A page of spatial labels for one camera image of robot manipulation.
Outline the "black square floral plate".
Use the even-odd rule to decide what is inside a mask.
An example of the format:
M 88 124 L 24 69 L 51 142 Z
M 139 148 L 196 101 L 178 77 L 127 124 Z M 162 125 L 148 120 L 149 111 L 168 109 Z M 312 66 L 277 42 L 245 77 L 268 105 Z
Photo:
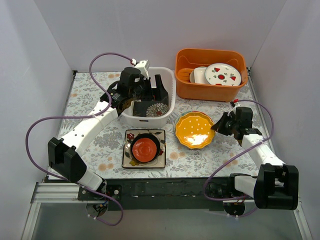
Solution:
M 169 110 L 169 101 L 142 101 L 133 103 L 132 115 L 135 117 L 157 118 L 166 114 Z

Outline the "orange red small saucer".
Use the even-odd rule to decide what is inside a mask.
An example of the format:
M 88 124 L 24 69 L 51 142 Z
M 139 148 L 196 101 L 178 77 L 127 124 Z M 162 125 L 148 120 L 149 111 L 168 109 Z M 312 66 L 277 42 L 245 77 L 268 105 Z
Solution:
M 138 139 L 132 147 L 133 156 L 142 163 L 152 161 L 157 153 L 157 145 L 150 138 Z

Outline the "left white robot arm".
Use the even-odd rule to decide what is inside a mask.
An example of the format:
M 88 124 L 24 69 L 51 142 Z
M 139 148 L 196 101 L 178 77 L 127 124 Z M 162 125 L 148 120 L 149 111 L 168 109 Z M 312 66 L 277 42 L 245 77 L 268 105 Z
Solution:
M 93 110 L 73 130 L 48 142 L 51 169 L 72 183 L 89 188 L 95 200 L 106 196 L 103 179 L 90 170 L 82 156 L 96 136 L 112 121 L 123 116 L 136 128 L 164 127 L 176 101 L 176 81 L 166 67 L 126 67 L 110 85 Z

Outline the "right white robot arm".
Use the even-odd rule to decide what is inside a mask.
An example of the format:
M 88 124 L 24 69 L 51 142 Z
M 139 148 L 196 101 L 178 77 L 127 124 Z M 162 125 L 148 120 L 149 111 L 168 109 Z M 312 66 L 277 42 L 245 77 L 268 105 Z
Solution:
M 253 127 L 253 111 L 249 107 L 236 106 L 211 129 L 216 133 L 233 136 L 249 154 L 258 168 L 258 175 L 236 174 L 226 186 L 227 195 L 237 199 L 241 195 L 254 199 L 259 209 L 295 210 L 298 206 L 299 171 L 294 165 L 280 160 L 265 144 L 260 130 Z

